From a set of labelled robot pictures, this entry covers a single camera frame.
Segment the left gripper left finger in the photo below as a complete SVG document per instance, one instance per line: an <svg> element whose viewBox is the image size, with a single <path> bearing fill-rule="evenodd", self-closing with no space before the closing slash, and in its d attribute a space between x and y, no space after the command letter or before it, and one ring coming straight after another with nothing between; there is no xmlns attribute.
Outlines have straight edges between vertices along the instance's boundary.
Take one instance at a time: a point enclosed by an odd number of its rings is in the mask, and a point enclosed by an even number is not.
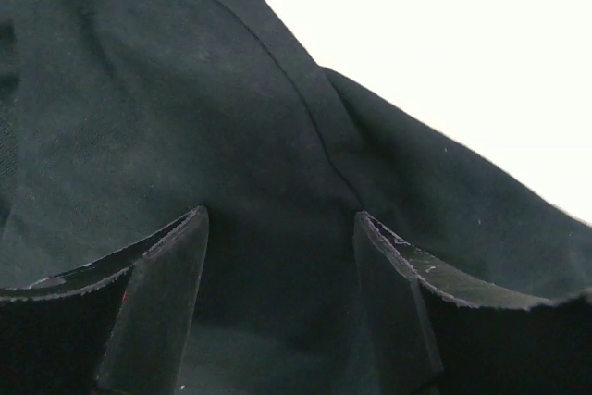
<svg viewBox="0 0 592 395"><path fill-rule="evenodd" d="M209 218L1 292L5 394L171 394L191 329Z"/></svg>

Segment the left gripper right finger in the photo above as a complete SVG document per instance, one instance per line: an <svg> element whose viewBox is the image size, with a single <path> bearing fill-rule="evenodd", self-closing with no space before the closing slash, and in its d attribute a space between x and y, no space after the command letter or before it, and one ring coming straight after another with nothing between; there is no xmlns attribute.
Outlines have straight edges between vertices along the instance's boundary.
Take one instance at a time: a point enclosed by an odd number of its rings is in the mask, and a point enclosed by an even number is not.
<svg viewBox="0 0 592 395"><path fill-rule="evenodd" d="M590 290L550 300L494 285L367 213L353 247L382 393L590 392Z"/></svg>

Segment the black t shirt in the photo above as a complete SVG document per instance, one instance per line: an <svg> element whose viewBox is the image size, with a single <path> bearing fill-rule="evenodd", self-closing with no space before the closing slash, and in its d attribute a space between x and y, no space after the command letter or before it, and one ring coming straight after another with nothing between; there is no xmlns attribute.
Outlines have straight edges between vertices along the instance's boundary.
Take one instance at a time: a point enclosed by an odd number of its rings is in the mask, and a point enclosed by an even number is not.
<svg viewBox="0 0 592 395"><path fill-rule="evenodd" d="M367 213L462 272L591 292L591 228L318 66L265 0L1 0L1 292L209 218L171 394L384 394Z"/></svg>

